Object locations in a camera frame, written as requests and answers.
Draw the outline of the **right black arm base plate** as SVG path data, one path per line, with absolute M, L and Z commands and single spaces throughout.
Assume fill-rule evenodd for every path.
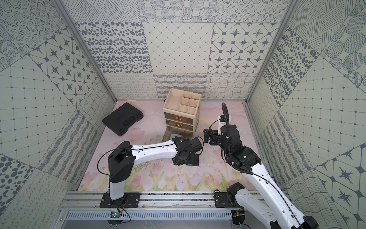
M 216 208 L 247 208 L 250 204 L 253 204 L 253 199 L 245 196 L 245 192 L 227 193 L 227 192 L 214 192 L 212 193 Z

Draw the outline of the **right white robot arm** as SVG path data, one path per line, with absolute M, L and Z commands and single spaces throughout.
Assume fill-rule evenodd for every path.
M 317 221 L 302 213 L 270 177 L 260 157 L 243 145 L 235 125 L 220 127 L 219 131 L 204 130 L 204 142 L 219 146 L 222 159 L 241 172 L 256 188 L 264 203 L 235 183 L 227 189 L 228 198 L 253 214 L 268 229 L 317 229 Z

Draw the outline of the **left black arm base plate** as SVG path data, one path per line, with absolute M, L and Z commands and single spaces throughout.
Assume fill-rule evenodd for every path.
M 112 200 L 110 197 L 110 193 L 106 192 L 103 194 L 102 200 L 100 202 L 101 209 L 109 209 L 109 208 L 138 208 L 138 204 L 140 201 L 141 193 L 136 192 L 127 192 L 124 194 L 122 198 L 117 200 Z

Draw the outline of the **beige desktop drawer organizer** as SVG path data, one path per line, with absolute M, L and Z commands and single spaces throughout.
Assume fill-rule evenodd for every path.
M 201 94 L 172 88 L 165 100 L 163 113 L 166 112 L 192 118 L 192 134 L 194 134 L 199 122 L 201 101 Z

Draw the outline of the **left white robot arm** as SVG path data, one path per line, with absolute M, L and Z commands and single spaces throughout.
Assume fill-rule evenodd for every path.
M 125 180 L 131 175 L 132 169 L 145 162 L 170 158 L 175 166 L 198 166 L 199 156 L 203 152 L 201 141 L 174 137 L 166 142 L 151 145 L 131 145 L 122 142 L 108 156 L 109 195 L 112 201 L 124 198 Z

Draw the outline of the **blue sticky pad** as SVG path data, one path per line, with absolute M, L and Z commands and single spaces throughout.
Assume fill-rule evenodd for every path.
M 175 137 L 182 137 L 182 135 L 179 134 L 170 134 L 170 139 L 173 140 Z

